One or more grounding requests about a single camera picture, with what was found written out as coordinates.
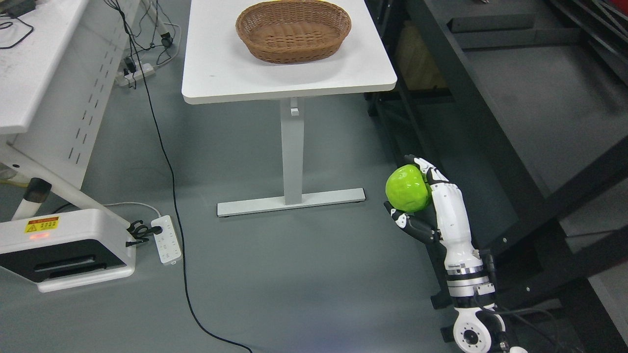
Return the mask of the white robotic hand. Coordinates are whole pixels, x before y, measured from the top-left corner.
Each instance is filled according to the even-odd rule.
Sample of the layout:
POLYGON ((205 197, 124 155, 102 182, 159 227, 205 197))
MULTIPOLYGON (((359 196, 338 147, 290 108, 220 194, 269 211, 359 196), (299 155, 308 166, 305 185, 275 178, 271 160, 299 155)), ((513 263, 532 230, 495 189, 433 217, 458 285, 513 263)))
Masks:
POLYGON ((395 225, 423 244, 439 242, 441 234, 440 243, 446 249, 444 266, 447 270, 482 266, 482 260, 471 242, 471 229, 461 190, 457 185, 449 183, 449 179, 426 159, 406 154, 404 161, 416 165, 424 181, 430 185, 440 233, 426 221, 397 210, 389 201, 385 201, 384 207, 395 225))

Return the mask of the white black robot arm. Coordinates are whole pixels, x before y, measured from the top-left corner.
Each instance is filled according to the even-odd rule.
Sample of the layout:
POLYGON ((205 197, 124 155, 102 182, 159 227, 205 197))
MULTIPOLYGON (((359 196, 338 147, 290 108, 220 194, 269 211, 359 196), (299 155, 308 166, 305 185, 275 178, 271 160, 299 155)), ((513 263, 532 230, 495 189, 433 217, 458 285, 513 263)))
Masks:
POLYGON ((465 353, 523 353, 524 348, 509 341, 505 321, 496 311, 495 286, 479 250, 472 245, 462 192, 426 159, 412 154, 404 158, 431 190, 437 228, 411 215, 407 206, 396 206, 390 200, 384 206, 406 234, 424 244, 444 246, 448 291, 458 313, 452 329, 456 344, 465 353))

